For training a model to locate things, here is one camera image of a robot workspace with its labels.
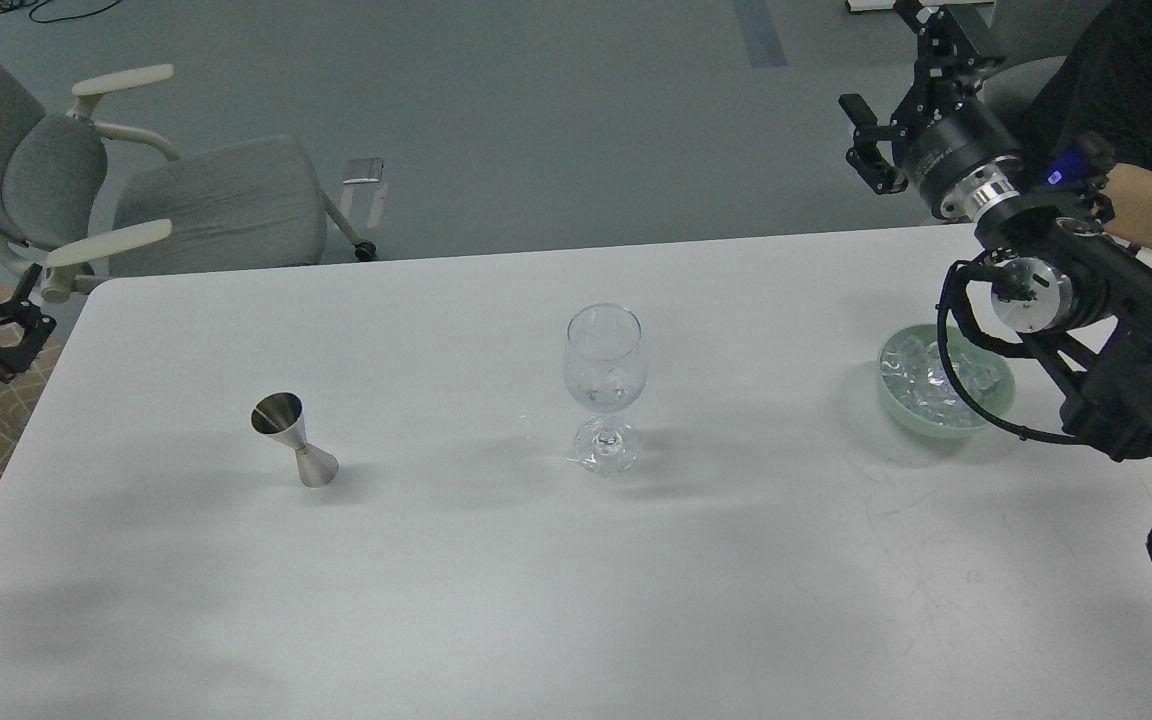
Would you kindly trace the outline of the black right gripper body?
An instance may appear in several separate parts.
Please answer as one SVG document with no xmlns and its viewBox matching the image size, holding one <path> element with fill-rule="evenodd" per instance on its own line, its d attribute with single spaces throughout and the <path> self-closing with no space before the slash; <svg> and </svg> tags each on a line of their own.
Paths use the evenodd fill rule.
<svg viewBox="0 0 1152 720">
<path fill-rule="evenodd" d="M 937 219 L 963 217 L 960 210 L 947 214 L 945 204 L 975 170 L 987 165 L 1005 174 L 1021 169 L 1020 142 L 955 79 L 915 79 L 890 120 L 905 129 L 892 142 L 893 162 Z"/>
</svg>

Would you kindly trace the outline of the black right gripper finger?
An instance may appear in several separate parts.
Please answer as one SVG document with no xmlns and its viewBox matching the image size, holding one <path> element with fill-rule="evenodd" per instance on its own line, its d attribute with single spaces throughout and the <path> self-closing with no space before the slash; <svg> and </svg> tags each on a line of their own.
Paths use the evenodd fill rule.
<svg viewBox="0 0 1152 720">
<path fill-rule="evenodd" d="M 1005 65 L 1005 46 L 972 10 L 950 3 L 896 1 L 893 9 L 916 36 L 915 101 L 973 97 Z"/>
<path fill-rule="evenodd" d="M 852 126 L 852 143 L 846 151 L 847 164 L 858 173 L 870 191 L 877 195 L 904 192 L 908 188 L 905 174 L 882 154 L 879 145 L 890 143 L 892 149 L 896 149 L 908 141 L 908 128 L 899 122 L 879 123 L 861 94 L 840 94 L 838 105 Z"/>
</svg>

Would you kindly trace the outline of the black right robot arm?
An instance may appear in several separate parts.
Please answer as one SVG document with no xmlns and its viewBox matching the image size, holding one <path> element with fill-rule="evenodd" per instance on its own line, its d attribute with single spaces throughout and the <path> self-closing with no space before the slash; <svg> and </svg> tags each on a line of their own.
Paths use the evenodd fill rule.
<svg viewBox="0 0 1152 720">
<path fill-rule="evenodd" d="M 937 302 L 940 359 L 947 323 L 1002 357 L 1033 359 L 1062 392 L 1061 432 L 1021 439 L 1079 445 L 1112 460 L 1152 457 L 1152 268 L 1137 247 L 1105 232 L 1111 145 L 1073 141 L 1034 179 L 1020 142 L 979 100 L 1005 51 L 958 6 L 893 5 L 916 36 L 914 82 L 887 122 L 859 94 L 842 94 L 852 123 L 847 162 L 878 195 L 915 188 L 932 215 L 972 222 L 982 252 L 948 270 Z"/>
</svg>

